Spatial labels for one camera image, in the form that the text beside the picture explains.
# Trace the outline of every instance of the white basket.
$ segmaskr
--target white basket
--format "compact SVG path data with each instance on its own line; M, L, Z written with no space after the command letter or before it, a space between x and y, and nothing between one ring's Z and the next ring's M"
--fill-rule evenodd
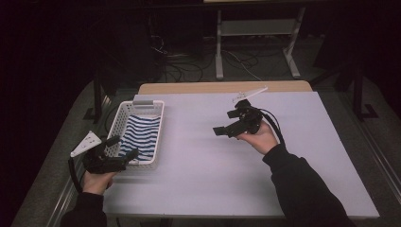
M137 115L142 117L160 117L159 130L156 138L156 145L154 148L153 158L150 161L130 161L127 169L154 169L157 166L157 157L159 150L159 141L161 138L162 125L163 125L163 112L165 110L165 103L161 100L151 101L125 101L118 107L118 112L114 118L112 128L110 129L108 139L119 135L124 135L127 128L127 121L130 115ZM105 149L105 153L109 157L117 157L120 150L120 144L117 143L110 148Z

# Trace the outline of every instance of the striped cloth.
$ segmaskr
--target striped cloth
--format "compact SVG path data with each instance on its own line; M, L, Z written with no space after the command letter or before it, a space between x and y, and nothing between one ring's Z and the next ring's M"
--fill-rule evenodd
M159 132L160 116L139 117L131 115L127 121L127 129L121 138L118 156L125 156L127 152L138 148L137 161L150 161L153 158Z

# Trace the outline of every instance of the black sleeve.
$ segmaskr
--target black sleeve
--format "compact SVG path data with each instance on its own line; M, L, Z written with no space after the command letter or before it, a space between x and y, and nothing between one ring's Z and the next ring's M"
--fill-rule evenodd
M356 226L306 159L278 145L263 162L270 166L280 206L291 226Z
M103 196L81 193L74 209L61 218L60 227L106 227L107 218L103 212Z

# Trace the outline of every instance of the white tabletop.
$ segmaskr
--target white tabletop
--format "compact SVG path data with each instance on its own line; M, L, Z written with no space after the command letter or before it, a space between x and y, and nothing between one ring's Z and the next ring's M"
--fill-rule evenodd
M215 136L227 126L236 94L138 95L166 103L155 170L127 170L106 191L109 215L140 217L282 217L270 168L243 141ZM263 93L254 107L278 119L288 151L305 157L351 218L378 213L317 93Z

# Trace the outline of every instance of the hand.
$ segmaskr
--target hand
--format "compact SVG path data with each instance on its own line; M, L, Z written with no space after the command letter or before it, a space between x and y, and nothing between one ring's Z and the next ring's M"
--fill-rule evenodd
M88 171L83 176L83 192L103 195L107 188L113 184L116 172L92 174Z
M275 138L273 131L265 121L260 122L259 131L255 134L242 133L236 136L236 139L244 140L252 145L259 153L265 155L272 148L278 145L277 139Z

